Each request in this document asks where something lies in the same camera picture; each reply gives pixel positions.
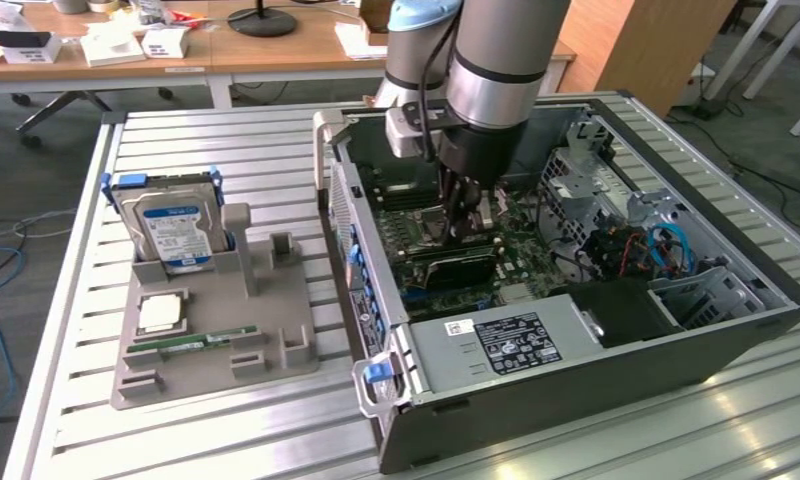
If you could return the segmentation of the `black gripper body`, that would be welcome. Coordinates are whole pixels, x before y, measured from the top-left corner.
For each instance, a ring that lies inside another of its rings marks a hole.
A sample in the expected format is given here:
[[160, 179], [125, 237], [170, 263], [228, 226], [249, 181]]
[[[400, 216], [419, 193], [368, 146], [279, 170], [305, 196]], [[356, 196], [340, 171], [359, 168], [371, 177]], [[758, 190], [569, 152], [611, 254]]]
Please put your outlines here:
[[491, 188], [509, 168], [525, 127], [523, 122], [505, 129], [473, 125], [447, 128], [440, 142], [440, 164], [460, 179]]

